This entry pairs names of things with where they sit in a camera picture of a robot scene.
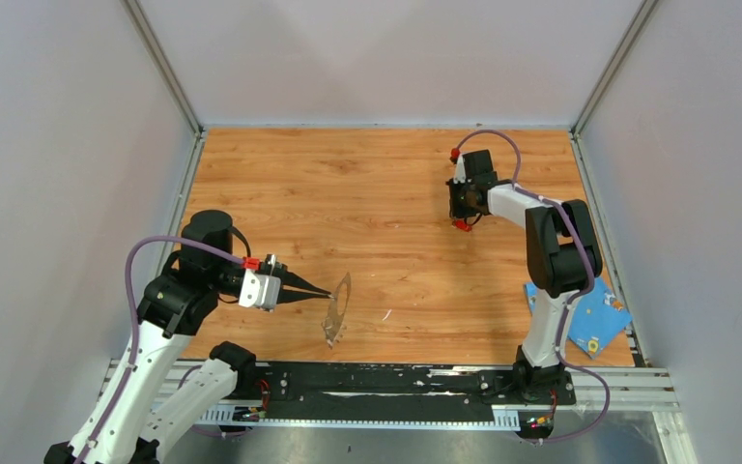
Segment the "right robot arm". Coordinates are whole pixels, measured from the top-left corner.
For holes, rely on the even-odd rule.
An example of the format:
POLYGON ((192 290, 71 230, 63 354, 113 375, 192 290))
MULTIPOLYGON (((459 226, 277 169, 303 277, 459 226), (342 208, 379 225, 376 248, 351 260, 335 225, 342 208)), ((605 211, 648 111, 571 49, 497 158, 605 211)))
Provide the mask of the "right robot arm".
POLYGON ((528 334, 518 348, 511 379, 496 395, 515 393, 537 403, 566 381, 563 340, 578 299, 590 292, 602 273, 602 258, 586 203, 559 201, 499 178, 487 150, 449 157, 449 216, 469 231, 486 216, 504 218, 523 228, 526 261, 536 301, 528 334))

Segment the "blue cloth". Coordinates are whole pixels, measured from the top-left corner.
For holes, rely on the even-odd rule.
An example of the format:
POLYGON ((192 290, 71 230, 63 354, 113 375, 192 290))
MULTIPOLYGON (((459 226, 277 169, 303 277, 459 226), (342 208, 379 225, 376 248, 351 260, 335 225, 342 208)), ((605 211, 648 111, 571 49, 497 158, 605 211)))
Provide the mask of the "blue cloth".
POLYGON ((594 359, 632 322, 632 315, 621 300, 598 277, 592 291, 570 305, 566 334, 558 336, 564 305, 573 294, 566 292, 553 298, 531 282, 524 289, 531 316, 520 353, 533 366, 558 363, 556 348, 567 361, 574 363, 567 349, 570 344, 594 359))

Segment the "red-headed key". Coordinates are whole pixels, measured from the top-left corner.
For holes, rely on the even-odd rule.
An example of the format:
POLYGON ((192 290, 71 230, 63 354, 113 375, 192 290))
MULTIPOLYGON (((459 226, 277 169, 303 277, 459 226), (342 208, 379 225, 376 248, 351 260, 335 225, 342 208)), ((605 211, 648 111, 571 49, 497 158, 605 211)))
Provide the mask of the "red-headed key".
POLYGON ((470 232, 472 230, 472 226, 468 224, 464 219, 454 219, 452 221, 452 225, 457 229, 465 232, 470 232))

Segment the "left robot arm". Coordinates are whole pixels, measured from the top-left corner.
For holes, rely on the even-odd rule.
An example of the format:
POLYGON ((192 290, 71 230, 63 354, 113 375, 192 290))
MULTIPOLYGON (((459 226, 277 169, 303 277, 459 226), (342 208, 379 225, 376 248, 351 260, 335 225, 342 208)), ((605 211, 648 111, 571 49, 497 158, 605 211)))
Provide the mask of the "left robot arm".
POLYGON ((220 399, 245 399, 256 389, 268 390, 257 378, 255 355, 222 342, 186 384, 160 406, 155 404, 173 364, 221 297, 271 312, 278 305, 331 296, 273 255, 234 255, 235 240, 247 242, 229 214, 204 210, 190 218, 179 236, 145 238, 132 248, 125 265, 131 322, 127 348, 88 419, 67 442, 52 445, 44 462, 162 463, 220 399), (132 264, 150 243, 177 244, 179 249, 136 298, 132 264))

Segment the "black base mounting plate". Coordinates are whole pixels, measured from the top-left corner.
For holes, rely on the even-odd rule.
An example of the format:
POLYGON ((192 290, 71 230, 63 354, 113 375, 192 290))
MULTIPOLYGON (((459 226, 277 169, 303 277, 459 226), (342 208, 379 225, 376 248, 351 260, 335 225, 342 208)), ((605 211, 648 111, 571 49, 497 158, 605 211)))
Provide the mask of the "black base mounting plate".
POLYGON ((511 428, 512 413, 546 414, 573 406, 566 375, 555 392, 524 399, 496 395, 511 379, 510 368, 450 364, 261 362, 248 386, 223 402, 239 410, 266 410, 264 420, 338 424, 485 425, 511 428))

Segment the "metal key organizer plate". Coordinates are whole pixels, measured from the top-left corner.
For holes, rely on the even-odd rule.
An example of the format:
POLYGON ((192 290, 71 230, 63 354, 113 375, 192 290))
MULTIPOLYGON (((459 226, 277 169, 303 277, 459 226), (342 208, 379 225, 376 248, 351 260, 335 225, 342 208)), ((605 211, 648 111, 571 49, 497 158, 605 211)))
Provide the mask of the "metal key organizer plate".
POLYGON ((347 272, 331 293, 327 313, 321 325, 329 349, 335 347, 344 332, 351 292, 352 277, 351 273, 347 272))

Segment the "aluminium rail base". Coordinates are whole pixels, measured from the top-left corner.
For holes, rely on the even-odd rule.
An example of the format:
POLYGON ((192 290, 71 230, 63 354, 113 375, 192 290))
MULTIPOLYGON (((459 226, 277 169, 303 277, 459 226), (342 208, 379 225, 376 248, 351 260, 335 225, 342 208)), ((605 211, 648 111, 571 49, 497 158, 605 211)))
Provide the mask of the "aluminium rail base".
POLYGON ((550 442, 556 413, 652 416, 671 463, 696 455, 663 369, 567 370, 536 386, 506 366, 255 362, 242 373, 179 360, 140 404, 141 436, 177 441, 194 425, 507 431, 550 442))

